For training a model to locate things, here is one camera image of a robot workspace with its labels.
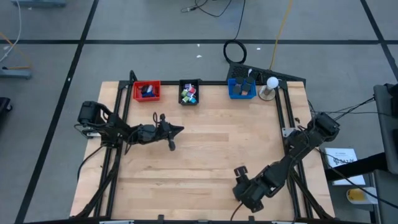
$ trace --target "white cable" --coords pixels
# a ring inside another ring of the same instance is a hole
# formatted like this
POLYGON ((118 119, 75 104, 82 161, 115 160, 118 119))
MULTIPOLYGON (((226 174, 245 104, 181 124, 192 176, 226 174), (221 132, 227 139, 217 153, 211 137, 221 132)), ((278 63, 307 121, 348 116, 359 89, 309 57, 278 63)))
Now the white cable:
POLYGON ((0 62, 2 62, 6 57, 8 57, 8 54, 12 51, 14 46, 18 43, 19 38, 21 37, 21 31, 22 31, 22 19, 21 19, 21 7, 19 5, 19 1, 16 0, 17 5, 18 5, 18 14, 19 14, 19 32, 18 32, 18 37, 17 40, 14 42, 14 44, 8 49, 7 53, 4 54, 4 56, 0 59, 0 62))

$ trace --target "blue bin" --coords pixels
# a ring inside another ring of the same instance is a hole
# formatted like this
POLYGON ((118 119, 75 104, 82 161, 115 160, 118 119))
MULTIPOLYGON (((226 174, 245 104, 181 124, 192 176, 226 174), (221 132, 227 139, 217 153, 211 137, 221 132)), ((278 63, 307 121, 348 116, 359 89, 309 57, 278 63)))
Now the blue bin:
POLYGON ((228 79, 228 93, 231 99, 251 99, 257 95, 256 82, 251 84, 251 89, 246 96, 233 93, 232 89, 234 88, 235 84, 236 84, 236 79, 234 78, 228 79))

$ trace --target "gray floor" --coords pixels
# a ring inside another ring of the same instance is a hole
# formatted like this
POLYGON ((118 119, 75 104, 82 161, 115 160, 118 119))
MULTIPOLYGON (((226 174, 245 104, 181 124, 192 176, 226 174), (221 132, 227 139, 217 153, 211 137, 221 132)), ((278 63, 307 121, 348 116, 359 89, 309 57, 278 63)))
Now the gray floor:
MULTIPOLYGON (((23 9, 23 39, 79 39, 92 1, 67 1, 63 9, 23 9)), ((239 22, 242 1, 233 1, 221 18, 199 10, 182 14, 193 1, 100 0, 88 39, 228 39, 239 22)), ((226 0, 210 1, 218 12, 226 0)), ((287 7, 284 1, 248 1, 239 38, 274 39, 287 7)), ((368 1, 385 39, 398 39, 398 6, 394 0, 368 1)), ((0 32, 17 35, 17 8, 0 2, 0 32)), ((283 39, 376 40, 360 1, 295 1, 283 39)), ((5 45, 0 45, 0 53, 5 45)), ((101 82, 138 78, 224 80, 228 64, 222 44, 85 45, 51 143, 26 221, 67 218, 76 187, 76 171, 86 141, 74 129, 82 101, 96 100, 101 82)), ((10 97, 14 111, 0 133, 0 220, 12 223, 25 194, 55 110, 76 45, 19 45, 34 63, 31 80, 0 79, 0 96, 10 97)), ((267 68, 273 45, 247 44, 245 64, 267 68)), ((390 45, 398 57, 398 45, 390 45)), ((234 59, 241 52, 228 47, 234 59)), ((0 66, 20 65, 18 54, 0 66)), ((277 72, 307 79, 307 95, 318 111, 335 111, 360 103, 373 94, 373 85, 396 83, 380 45, 279 45, 277 72)), ((374 111, 374 103, 359 111, 374 111)), ((382 151, 375 114, 347 115, 335 141, 323 146, 353 147, 359 158, 382 151)), ((330 187, 336 216, 369 222, 369 213, 351 206, 346 187, 330 187)))

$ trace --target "black floor stripe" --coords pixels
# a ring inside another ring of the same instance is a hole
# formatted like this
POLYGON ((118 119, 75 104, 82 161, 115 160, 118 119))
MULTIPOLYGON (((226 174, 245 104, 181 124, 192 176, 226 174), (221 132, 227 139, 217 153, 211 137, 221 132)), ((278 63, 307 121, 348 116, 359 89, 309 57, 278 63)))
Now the black floor stripe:
MULTIPOLYGON (((226 39, 192 39, 192 40, 85 40, 84 44, 224 44, 226 39)), ((244 44, 275 44, 275 40, 239 40, 244 44)), ((20 40, 18 44, 79 44, 80 40, 20 40)), ((307 44, 307 45, 374 45, 398 44, 398 40, 279 40, 278 44, 307 44)))
POLYGON ((22 200, 21 207, 19 208, 15 223, 23 223, 26 217, 26 213, 29 209, 30 202, 32 200, 34 191, 36 189, 37 183, 39 181, 40 173, 43 169, 45 158, 47 157, 47 153, 49 152, 52 138, 54 136, 55 128, 57 127, 58 121, 60 119, 60 115, 62 112, 63 105, 67 98, 68 90, 70 84, 72 82, 73 75, 75 74, 75 70, 77 64, 79 62, 79 58, 81 55, 81 51, 84 46, 84 41, 87 38, 88 30, 90 29, 91 22, 93 21, 93 17, 98 5, 99 0, 94 0, 93 5, 91 6, 90 13, 88 14, 88 18, 83 29, 83 33, 81 34, 80 41, 78 43, 78 47, 75 52, 75 56, 73 57, 72 64, 70 65, 68 75, 65 79, 65 83, 63 84, 62 92, 60 98, 57 103, 57 107, 55 108, 55 112, 53 114, 49 130, 47 131, 47 135, 45 136, 44 143, 42 149, 39 154, 39 158, 37 159, 35 169, 33 170, 32 177, 30 178, 26 193, 24 195, 24 199, 22 200))
POLYGON ((361 0, 361 4, 363 6, 363 9, 365 10, 366 15, 368 16, 369 22, 372 25, 372 28, 374 30, 374 33, 376 34, 377 39, 381 42, 381 48, 383 49, 384 55, 387 58, 388 63, 390 64, 391 70, 394 73, 396 79, 398 80, 398 68, 395 59, 391 55, 390 49, 387 46, 387 42, 384 40, 383 35, 380 32, 379 26, 376 23, 376 20, 374 19, 371 9, 368 6, 368 3, 366 0, 361 0))

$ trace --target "wooden table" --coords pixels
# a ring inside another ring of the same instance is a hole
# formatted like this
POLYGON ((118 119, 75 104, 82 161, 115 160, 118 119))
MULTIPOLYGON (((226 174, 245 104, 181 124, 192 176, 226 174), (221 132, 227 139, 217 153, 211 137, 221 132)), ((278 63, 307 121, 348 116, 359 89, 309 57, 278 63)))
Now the wooden table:
MULTIPOLYGON (((295 118, 307 126, 311 119, 303 83, 290 82, 289 95, 295 118)), ((113 109, 118 82, 103 82, 98 102, 113 109)), ((229 220, 239 205, 234 198, 234 168, 245 165, 249 178, 266 165, 284 156, 275 100, 231 100, 227 86, 201 86, 197 106, 177 102, 178 86, 162 85, 160 101, 131 101, 127 123, 152 124, 152 114, 164 113, 166 120, 185 129, 176 136, 176 150, 169 151, 167 141, 145 146, 135 145, 122 156, 113 219, 156 220, 229 220)), ((285 111, 283 93, 282 107, 285 111)), ((123 100, 120 116, 123 113, 123 100)), ((93 152, 100 139, 88 141, 85 156, 93 152)), ((87 204, 98 188, 105 150, 82 168, 71 215, 87 204)), ((303 166, 308 188, 326 212, 334 215, 322 161, 312 151, 303 166)), ((298 198, 305 216, 302 194, 298 198)), ((102 213, 108 193, 104 194, 102 213)), ((242 206, 234 220, 293 220, 292 202, 285 187, 273 198, 262 199, 264 209, 252 214, 242 206)))

